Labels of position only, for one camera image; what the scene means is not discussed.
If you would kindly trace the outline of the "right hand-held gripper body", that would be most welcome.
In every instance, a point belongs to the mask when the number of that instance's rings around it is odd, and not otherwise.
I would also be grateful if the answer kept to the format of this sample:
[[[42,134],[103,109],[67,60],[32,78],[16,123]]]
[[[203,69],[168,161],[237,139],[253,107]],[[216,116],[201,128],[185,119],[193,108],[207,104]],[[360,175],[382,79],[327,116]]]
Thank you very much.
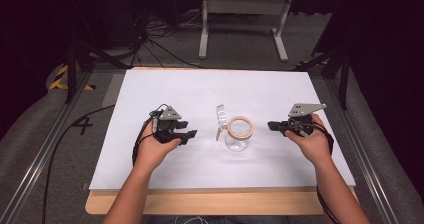
[[[312,113],[325,109],[326,104],[296,103],[288,113],[288,120],[283,123],[282,133],[290,130],[301,137],[308,137],[315,129],[327,132],[325,127],[312,120]]]

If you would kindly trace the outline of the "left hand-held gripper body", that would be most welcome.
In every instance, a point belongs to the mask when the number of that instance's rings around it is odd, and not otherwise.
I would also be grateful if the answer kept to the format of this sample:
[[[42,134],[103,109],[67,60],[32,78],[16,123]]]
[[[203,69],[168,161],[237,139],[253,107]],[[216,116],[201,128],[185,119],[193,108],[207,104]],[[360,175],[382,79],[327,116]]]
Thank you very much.
[[[160,143],[167,143],[175,139],[173,130],[179,124],[181,115],[172,107],[162,104],[150,112],[153,120],[152,133]]]

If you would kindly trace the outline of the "person's right hand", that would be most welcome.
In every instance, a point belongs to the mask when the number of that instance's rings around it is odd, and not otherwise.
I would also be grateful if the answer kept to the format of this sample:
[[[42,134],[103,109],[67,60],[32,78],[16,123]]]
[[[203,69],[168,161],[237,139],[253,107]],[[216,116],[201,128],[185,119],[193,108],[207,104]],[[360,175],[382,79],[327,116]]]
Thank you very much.
[[[333,163],[328,140],[323,132],[315,129],[308,137],[301,137],[287,130],[285,135],[298,145],[303,155],[315,168],[328,168]]]

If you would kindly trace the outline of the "person's left hand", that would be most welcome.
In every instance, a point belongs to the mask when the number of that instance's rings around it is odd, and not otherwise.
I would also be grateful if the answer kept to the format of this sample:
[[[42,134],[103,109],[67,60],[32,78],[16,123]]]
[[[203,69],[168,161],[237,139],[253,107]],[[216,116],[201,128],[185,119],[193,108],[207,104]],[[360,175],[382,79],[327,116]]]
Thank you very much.
[[[174,139],[167,143],[157,141],[152,132],[152,122],[149,121],[142,133],[134,170],[137,175],[151,175],[162,163],[168,153],[176,149],[181,143]]]

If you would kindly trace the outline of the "white table cover board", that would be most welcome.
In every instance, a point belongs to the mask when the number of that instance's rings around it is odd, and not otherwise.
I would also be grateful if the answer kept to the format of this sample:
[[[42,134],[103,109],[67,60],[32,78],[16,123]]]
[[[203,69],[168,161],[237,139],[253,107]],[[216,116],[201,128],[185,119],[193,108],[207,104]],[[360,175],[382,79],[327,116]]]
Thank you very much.
[[[154,171],[153,189],[312,187],[313,165],[298,146],[272,131],[296,103],[319,98],[305,72],[141,70],[126,72],[90,184],[118,190],[132,168],[136,138],[151,111],[173,107],[196,135],[169,153]],[[245,116],[253,136],[241,152],[218,134],[217,106],[227,117]]]

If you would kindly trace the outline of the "clear glass jar beige rim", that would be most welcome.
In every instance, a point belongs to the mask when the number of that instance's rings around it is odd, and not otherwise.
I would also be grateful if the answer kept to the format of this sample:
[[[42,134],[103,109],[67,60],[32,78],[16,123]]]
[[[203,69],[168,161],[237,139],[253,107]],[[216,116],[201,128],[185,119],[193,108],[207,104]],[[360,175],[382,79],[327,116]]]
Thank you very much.
[[[227,136],[225,144],[234,152],[242,152],[248,147],[248,140],[254,133],[252,121],[244,116],[234,116],[225,125]]]

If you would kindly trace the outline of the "wooden table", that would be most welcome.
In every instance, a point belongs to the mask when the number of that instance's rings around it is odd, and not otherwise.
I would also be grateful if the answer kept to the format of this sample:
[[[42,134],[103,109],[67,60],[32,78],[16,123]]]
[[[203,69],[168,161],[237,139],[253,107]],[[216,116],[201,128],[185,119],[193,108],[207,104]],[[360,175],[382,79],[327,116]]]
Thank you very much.
[[[104,214],[118,190],[92,190],[86,202],[90,214]],[[147,214],[160,215],[319,215],[321,205],[312,187],[153,189]]]

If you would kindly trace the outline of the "black floor tape mark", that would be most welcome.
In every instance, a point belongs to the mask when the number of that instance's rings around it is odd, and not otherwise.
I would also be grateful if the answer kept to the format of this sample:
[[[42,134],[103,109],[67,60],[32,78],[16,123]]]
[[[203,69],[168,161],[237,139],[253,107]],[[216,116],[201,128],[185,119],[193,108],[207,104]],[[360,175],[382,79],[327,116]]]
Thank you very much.
[[[78,127],[80,128],[80,134],[84,135],[86,132],[86,129],[89,127],[92,127],[93,123],[90,122],[90,117],[89,116],[84,116],[82,118],[79,118],[78,120],[76,120],[73,124],[72,127]]]

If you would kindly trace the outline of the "yellow black hazard tape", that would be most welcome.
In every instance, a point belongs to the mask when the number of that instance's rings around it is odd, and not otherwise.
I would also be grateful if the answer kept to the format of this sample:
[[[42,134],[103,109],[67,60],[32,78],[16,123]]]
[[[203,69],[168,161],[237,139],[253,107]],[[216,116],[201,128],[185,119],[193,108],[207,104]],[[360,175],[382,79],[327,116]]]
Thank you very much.
[[[66,72],[68,71],[68,66],[66,64],[64,64],[57,72],[55,78],[53,79],[52,83],[50,84],[49,88],[50,89],[62,89],[62,90],[67,90],[68,89],[68,85],[64,84],[62,82],[62,79],[64,77],[64,75],[66,74]]]

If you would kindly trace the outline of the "grey metal stand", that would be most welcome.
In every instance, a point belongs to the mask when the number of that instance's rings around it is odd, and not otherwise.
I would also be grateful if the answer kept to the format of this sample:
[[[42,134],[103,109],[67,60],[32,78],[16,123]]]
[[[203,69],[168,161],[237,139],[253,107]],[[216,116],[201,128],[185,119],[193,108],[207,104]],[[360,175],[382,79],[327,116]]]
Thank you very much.
[[[202,0],[202,31],[198,57],[205,59],[208,48],[208,15],[213,14],[253,14],[279,16],[280,22],[272,29],[275,46],[282,62],[288,61],[282,32],[289,14],[292,0]]]

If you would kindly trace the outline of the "aluminium floor rail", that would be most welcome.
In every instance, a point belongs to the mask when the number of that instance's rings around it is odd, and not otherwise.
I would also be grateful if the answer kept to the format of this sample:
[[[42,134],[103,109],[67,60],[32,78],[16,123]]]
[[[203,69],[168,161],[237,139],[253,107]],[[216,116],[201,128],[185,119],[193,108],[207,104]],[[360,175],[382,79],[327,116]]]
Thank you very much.
[[[57,115],[54,124],[51,126],[49,133],[43,141],[40,149],[38,150],[37,155],[34,157],[31,164],[27,168],[22,181],[20,182],[5,210],[2,212],[2,215],[0,216],[0,224],[13,224],[15,221],[17,215],[22,209],[22,206],[35,186],[39,176],[41,175],[44,166],[50,158],[50,155],[54,149],[54,145],[59,140],[59,136],[64,129],[65,122],[67,121],[72,108],[74,107],[80,94],[83,92],[85,85],[89,81],[90,77],[90,72],[82,72],[80,74],[69,102],[61,106],[61,110]]]
[[[380,179],[375,172],[370,158],[366,154],[365,148],[359,138],[347,110],[343,109],[338,98],[338,89],[332,80],[325,79],[327,89],[331,98],[335,102],[335,106],[344,126],[347,129],[348,136],[352,142],[352,151],[360,166],[361,172],[366,181],[367,187],[373,197],[376,207],[382,217],[384,224],[400,224],[394,210],[387,198],[387,195],[381,185]]]

